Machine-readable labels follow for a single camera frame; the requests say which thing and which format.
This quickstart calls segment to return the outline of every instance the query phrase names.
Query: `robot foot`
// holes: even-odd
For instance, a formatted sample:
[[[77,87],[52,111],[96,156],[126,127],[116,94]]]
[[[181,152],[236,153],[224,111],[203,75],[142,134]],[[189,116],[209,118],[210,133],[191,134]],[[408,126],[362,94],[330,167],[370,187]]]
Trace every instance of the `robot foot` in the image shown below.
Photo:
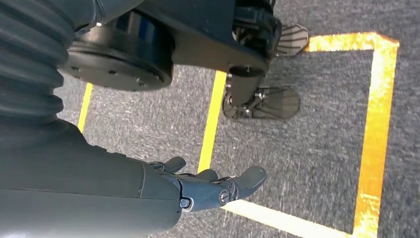
[[[276,56],[294,56],[302,51],[308,45],[308,42],[309,34],[305,27],[298,24],[283,25]]]
[[[240,107],[231,104],[228,92],[223,113],[230,119],[289,119],[299,110],[299,95],[288,87],[259,87],[253,98]]]

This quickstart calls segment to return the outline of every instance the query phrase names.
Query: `circular mounting plate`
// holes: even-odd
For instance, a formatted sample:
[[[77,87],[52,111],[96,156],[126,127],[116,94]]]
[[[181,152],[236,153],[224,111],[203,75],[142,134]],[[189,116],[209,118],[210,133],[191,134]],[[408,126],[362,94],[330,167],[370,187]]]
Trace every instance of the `circular mounting plate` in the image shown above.
[[[171,78],[149,65],[133,65],[118,58],[69,52],[60,71],[94,85],[124,91],[150,91],[171,84]]]
[[[172,36],[164,27],[130,11],[78,37],[59,70],[117,90],[156,90],[172,82],[173,50]]]

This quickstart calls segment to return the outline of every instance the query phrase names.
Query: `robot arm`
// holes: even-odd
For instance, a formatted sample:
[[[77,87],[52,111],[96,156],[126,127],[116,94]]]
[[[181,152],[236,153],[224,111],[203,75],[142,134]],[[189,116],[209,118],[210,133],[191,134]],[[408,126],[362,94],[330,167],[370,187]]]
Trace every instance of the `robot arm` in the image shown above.
[[[185,165],[179,157],[163,164],[109,153],[57,118],[63,105],[53,90],[63,78],[56,69],[66,65],[75,33],[140,2],[0,0],[0,238],[137,238],[170,229],[182,211],[245,198],[264,182],[261,167],[239,177],[218,178],[212,170],[176,175]],[[155,17],[165,12],[148,7]],[[217,36],[194,35],[217,42]]]

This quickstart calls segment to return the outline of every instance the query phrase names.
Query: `floor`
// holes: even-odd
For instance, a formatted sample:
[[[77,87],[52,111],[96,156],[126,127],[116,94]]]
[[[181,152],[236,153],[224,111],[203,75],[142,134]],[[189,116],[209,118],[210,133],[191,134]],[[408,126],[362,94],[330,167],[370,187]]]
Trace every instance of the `floor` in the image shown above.
[[[210,162],[201,151],[212,145],[211,168],[222,176],[266,168],[250,198],[183,214],[151,238],[418,238],[419,11],[418,0],[277,0],[275,15],[313,36],[306,52],[275,59],[265,82],[299,93],[301,109],[288,121],[209,114],[220,90],[215,72],[180,65],[170,87],[148,93],[93,86],[89,98],[84,82],[66,76],[60,116],[110,151],[145,161],[182,156],[186,172]],[[203,143],[208,118],[217,132]]]

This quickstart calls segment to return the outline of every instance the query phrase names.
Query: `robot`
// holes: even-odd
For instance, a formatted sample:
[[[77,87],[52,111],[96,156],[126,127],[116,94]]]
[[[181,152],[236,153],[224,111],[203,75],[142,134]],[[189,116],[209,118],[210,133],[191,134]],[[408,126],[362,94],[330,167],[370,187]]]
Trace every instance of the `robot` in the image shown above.
[[[287,119],[289,88],[260,86],[274,57],[308,31],[269,0],[0,0],[0,237],[137,238],[183,212],[222,207],[265,181],[260,166],[219,178],[177,174],[186,162],[144,162],[87,143],[58,119],[67,73],[116,90],[158,90],[175,64],[227,72],[224,114]]]

